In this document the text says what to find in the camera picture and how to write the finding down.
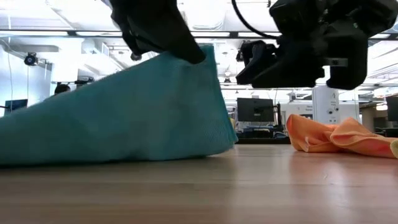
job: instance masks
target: black monitor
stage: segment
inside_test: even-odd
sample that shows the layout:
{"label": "black monitor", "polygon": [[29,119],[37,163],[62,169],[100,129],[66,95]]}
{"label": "black monitor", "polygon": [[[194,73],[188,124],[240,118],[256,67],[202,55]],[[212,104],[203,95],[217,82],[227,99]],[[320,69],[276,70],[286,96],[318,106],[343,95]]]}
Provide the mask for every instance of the black monitor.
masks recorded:
{"label": "black monitor", "polygon": [[387,115],[389,121],[398,121],[398,97],[390,96],[386,98]]}
{"label": "black monitor", "polygon": [[274,122],[274,101],[238,98],[238,121]]}
{"label": "black monitor", "polygon": [[7,115],[15,110],[27,107],[27,100],[7,100],[5,104],[4,115]]}

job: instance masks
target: orange towel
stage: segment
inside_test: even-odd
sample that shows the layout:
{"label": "orange towel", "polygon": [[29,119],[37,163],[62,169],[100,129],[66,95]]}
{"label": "orange towel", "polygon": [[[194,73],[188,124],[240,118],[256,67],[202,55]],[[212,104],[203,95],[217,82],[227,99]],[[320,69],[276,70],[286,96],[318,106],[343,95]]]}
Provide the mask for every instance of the orange towel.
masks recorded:
{"label": "orange towel", "polygon": [[366,156],[398,158],[398,139],[371,133],[353,118],[325,125],[290,115],[287,130],[293,147],[305,152],[351,151]]}

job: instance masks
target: wooden table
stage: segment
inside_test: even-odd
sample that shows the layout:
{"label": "wooden table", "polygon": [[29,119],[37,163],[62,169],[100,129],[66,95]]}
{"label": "wooden table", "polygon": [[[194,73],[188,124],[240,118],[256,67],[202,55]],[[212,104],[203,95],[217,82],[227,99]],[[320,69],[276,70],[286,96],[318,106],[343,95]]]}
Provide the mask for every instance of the wooden table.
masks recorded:
{"label": "wooden table", "polygon": [[1,224],[398,223],[398,161],[237,146],[207,159],[0,170]]}

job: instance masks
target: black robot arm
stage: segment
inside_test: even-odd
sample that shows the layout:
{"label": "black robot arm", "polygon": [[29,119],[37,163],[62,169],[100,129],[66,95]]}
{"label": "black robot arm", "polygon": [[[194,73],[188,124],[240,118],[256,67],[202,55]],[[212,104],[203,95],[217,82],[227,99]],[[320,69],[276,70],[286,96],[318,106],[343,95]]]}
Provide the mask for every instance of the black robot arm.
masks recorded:
{"label": "black robot arm", "polygon": [[[102,1],[110,2],[112,18],[132,50],[133,60],[148,51],[168,51],[190,63],[205,59],[178,11],[177,0]],[[239,19],[253,30],[236,1],[231,1]],[[245,43],[245,53],[237,57],[246,62],[237,76],[238,84],[255,88],[313,87],[317,78],[324,77],[322,66],[330,65],[331,78],[326,84],[352,90],[367,75],[368,39],[394,25],[398,2],[278,0],[269,13],[282,33],[277,40],[279,47]]]}
{"label": "black robot arm", "polygon": [[192,37],[177,0],[110,0],[112,19],[123,33],[123,39],[140,56],[148,51],[168,51],[191,63],[205,59]]}

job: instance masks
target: security camera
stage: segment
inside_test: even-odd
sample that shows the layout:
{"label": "security camera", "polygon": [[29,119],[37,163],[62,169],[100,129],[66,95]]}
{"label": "security camera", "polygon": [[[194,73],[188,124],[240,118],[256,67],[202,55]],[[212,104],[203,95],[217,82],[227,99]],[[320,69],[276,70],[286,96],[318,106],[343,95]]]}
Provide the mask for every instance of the security camera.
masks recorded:
{"label": "security camera", "polygon": [[36,57],[36,53],[29,52],[24,60],[25,65],[36,66],[39,64],[39,59]]}

